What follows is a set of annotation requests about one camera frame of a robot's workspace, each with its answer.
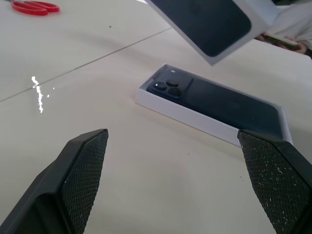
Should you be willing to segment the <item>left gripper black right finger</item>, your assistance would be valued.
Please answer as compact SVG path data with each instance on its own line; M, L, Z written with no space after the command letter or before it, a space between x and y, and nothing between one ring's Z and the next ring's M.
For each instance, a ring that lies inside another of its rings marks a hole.
M287 141L239 130L253 190L277 234L312 234L312 164Z

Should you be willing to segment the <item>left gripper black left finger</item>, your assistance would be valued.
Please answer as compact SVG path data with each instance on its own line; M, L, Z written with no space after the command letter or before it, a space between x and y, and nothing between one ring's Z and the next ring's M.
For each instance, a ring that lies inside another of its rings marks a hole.
M98 129L68 141L0 225L0 234L83 234L108 137L108 130Z

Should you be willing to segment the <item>dark blue smartphone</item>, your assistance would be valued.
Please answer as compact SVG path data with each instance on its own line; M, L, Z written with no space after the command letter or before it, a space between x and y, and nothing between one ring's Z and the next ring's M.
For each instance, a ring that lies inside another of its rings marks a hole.
M178 68L162 67L147 90L232 127L283 137L277 108Z

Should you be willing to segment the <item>white phone box base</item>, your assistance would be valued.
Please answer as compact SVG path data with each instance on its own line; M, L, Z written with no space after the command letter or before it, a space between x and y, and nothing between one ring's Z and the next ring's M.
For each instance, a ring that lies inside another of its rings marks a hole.
M159 97L157 95L154 95L154 94L148 92L148 90L147 90L148 85L151 84L152 79L155 77L155 75L159 71L161 71L162 67L164 67L165 65L168 65L168 64L164 64L163 66L161 66L146 82L144 82L139 87L139 89L136 93L136 103L141 105L141 106L144 106L148 109L151 109L155 112L163 114L167 117L170 117L174 120L182 122L186 125L194 127L200 131L203 131L203 132L208 133L212 136L215 136L219 139L222 139L228 143L239 146L240 144L239 144L239 141L237 138L237 134L238 134L238 131L240 129L238 129L236 127L232 127L232 126L225 124L223 122L220 122L218 120L215 120L211 117L207 117L207 116L200 114L196 111L193 111L189 108L183 107L179 104L176 104L172 101L166 100L162 97ZM206 80L211 81L212 83L218 84L212 80L209 80L209 79L206 79ZM290 133L290 130L288 127L286 114L285 114L285 111L284 111L282 106L268 102L266 100L262 100L258 97L253 97L251 95L245 94L241 91L235 90L235 89L230 88L230 87L226 87L226 86L221 85L221 84L218 84L218 85L225 87L225 88L229 88L230 90L233 90L233 91L237 91L241 94L247 95L247 96L255 98L257 100L263 101L263 102L268 103L268 104L272 105L273 107L277 108L279 118L280 118L280 122L282 125L282 136L283 137L281 140L292 143L292 137L291 137L291 133Z

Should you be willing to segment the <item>white phone box lid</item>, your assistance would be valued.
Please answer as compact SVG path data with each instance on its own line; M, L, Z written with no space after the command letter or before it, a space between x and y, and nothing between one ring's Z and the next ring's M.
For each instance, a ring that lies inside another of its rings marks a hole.
M145 0L210 65L268 30L272 0Z

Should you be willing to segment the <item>person's white top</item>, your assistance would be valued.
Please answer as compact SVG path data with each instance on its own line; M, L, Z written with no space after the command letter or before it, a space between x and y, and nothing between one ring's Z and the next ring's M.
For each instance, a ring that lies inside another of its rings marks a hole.
M268 33L285 38L293 36L307 46L304 55L312 58L312 0L297 0L282 6Z

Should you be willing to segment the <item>red handled scissors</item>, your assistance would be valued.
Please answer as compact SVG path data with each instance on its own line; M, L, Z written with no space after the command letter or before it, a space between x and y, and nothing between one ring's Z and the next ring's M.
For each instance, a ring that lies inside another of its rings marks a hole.
M46 16L49 13L58 13L60 7L56 4L35 0L6 0L10 2L12 9L23 14L34 16Z

